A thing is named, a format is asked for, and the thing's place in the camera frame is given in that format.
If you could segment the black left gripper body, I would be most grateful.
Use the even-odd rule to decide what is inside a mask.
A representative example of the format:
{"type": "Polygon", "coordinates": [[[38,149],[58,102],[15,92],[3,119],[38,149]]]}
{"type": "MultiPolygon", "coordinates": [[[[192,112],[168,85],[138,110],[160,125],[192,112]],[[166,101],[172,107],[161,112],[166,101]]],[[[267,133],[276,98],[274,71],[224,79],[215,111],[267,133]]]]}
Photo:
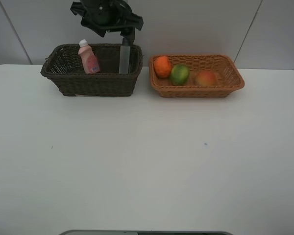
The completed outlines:
{"type": "Polygon", "coordinates": [[[124,0],[80,0],[73,2],[70,10],[106,31],[121,31],[127,27],[141,30],[143,26],[143,18],[134,14],[124,0]]]}

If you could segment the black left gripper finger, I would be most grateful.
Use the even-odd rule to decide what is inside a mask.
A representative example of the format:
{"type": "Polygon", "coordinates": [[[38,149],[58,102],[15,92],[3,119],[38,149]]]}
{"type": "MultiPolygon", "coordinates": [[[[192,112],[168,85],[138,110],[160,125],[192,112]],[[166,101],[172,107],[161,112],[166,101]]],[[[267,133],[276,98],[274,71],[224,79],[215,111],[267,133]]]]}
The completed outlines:
{"type": "Polygon", "coordinates": [[[135,41],[135,28],[134,27],[122,28],[120,35],[123,37],[122,45],[133,45],[135,41]]]}
{"type": "Polygon", "coordinates": [[[85,28],[88,28],[90,30],[92,30],[93,32],[95,32],[97,35],[104,37],[106,34],[106,30],[103,29],[102,27],[100,27],[99,25],[92,23],[88,20],[81,20],[81,25],[85,28]]]}

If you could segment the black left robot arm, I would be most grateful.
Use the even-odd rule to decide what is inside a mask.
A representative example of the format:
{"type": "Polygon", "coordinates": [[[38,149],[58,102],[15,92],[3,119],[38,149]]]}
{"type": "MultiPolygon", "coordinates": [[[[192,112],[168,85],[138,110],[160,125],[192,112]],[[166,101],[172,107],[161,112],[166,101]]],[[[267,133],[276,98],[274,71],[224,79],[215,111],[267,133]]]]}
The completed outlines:
{"type": "Polygon", "coordinates": [[[83,27],[101,37],[107,32],[119,32],[126,46],[134,44],[135,30],[142,30],[144,24],[124,0],[80,0],[73,2],[70,10],[81,17],[83,27]]]}

